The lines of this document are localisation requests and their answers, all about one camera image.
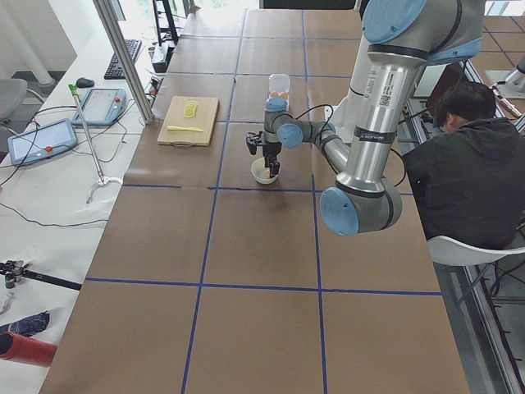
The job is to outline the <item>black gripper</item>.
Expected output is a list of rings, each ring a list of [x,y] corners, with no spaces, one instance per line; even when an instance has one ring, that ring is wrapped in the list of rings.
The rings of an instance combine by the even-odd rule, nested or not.
[[[277,161],[277,157],[281,152],[281,148],[282,143],[280,142],[265,142],[262,146],[265,168],[270,169],[270,177],[277,177],[280,173],[281,165]]]

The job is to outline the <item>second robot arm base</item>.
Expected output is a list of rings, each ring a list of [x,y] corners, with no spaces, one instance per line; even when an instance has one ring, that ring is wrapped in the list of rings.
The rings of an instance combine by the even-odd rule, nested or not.
[[[508,99],[524,99],[524,58],[509,71],[485,71],[496,90]]]

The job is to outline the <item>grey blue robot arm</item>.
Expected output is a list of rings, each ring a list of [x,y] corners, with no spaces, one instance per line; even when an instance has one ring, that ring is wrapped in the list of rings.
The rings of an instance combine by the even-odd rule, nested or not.
[[[482,46],[482,1],[370,1],[363,7],[362,50],[353,78],[363,89],[341,103],[352,140],[329,121],[293,117],[283,98],[265,105],[263,129],[247,138],[272,176],[278,154],[303,143],[318,147],[336,172],[320,210],[335,234],[353,236],[394,225],[402,212],[395,186],[384,177],[397,126],[414,82],[427,66],[464,61]]]

